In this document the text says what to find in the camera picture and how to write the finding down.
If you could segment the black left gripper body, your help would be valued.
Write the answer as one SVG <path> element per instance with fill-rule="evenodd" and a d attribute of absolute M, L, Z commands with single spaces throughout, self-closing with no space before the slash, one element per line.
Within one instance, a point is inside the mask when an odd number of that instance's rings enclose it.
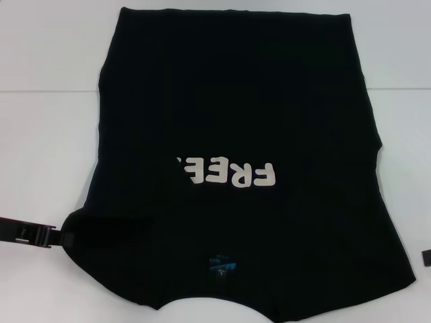
<path fill-rule="evenodd" d="M 8 218 L 0 218 L 0 240 L 2 242 L 16 242 L 20 221 Z"/>

